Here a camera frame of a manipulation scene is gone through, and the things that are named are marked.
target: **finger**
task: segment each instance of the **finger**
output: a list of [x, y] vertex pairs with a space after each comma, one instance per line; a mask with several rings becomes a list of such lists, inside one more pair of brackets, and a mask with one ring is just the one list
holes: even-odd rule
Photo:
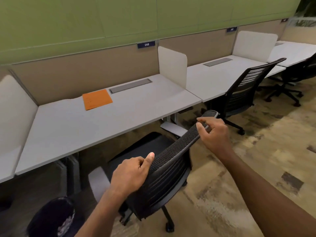
[[152, 162], [154, 161], [155, 158], [155, 154], [153, 152], [150, 152], [147, 157], [144, 159], [144, 162], [141, 166], [142, 171], [144, 171], [145, 173], [148, 174], [150, 165], [152, 164]]
[[199, 133], [199, 135], [200, 135], [200, 138], [201, 138], [202, 140], [204, 140], [204, 139], [207, 137], [207, 135], [208, 135], [206, 129], [205, 129], [204, 126], [203, 126], [201, 123], [199, 123], [199, 122], [196, 124], [196, 126], [197, 126], [197, 131], [198, 131], [198, 133]]
[[197, 120], [200, 121], [200, 122], [205, 122], [212, 129], [215, 128], [216, 123], [218, 121], [218, 119], [216, 119], [215, 117], [198, 117]]

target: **floor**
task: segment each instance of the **floor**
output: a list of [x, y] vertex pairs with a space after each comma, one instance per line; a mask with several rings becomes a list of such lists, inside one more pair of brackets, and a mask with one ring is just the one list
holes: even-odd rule
[[[285, 95], [263, 100], [256, 94], [255, 106], [229, 120], [242, 125], [246, 135], [234, 128], [231, 140], [236, 153], [284, 195], [316, 217], [316, 78], [295, 86], [303, 91], [302, 107]], [[202, 106], [180, 116], [189, 127]], [[106, 164], [119, 152], [151, 131], [168, 135], [151, 123], [94, 147], [81, 151], [83, 190], [74, 196], [78, 211], [86, 217], [96, 205], [87, 174]], [[112, 236], [263, 236], [249, 213], [233, 179], [225, 167], [199, 140], [190, 149], [193, 170], [188, 185], [166, 205], [175, 223], [175, 232], [165, 232], [161, 210], [139, 221], [134, 216], [126, 227], [117, 221]], [[0, 185], [0, 197], [14, 196], [12, 207], [0, 213], [0, 236], [22, 237], [36, 211], [59, 196], [59, 170], [49, 164]]]

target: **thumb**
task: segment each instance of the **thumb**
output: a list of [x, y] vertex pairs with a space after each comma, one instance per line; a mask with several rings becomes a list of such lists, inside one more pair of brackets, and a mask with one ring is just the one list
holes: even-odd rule
[[197, 126], [197, 131], [198, 131], [201, 139], [204, 140], [208, 135], [206, 129], [204, 128], [204, 126], [200, 122], [197, 122], [196, 126]]
[[150, 152], [147, 157], [144, 159], [144, 162], [141, 166], [142, 171], [145, 171], [148, 174], [149, 168], [154, 161], [155, 154], [153, 152]]

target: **green wall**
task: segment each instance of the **green wall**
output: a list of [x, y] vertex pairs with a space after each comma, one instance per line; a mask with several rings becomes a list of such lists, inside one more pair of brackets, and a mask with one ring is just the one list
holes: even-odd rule
[[290, 17], [300, 0], [0, 0], [0, 64]]

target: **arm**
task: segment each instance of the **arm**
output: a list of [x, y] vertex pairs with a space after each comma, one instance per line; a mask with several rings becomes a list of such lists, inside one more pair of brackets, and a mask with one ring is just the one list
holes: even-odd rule
[[114, 219], [125, 199], [137, 191], [148, 175], [154, 160], [154, 153], [146, 159], [136, 157], [124, 160], [113, 172], [110, 188], [103, 194], [100, 202], [91, 213], [75, 237], [110, 236]]
[[228, 127], [221, 119], [198, 118], [197, 129], [205, 146], [233, 177], [251, 215], [264, 236], [316, 236], [316, 219], [253, 171], [233, 151]]

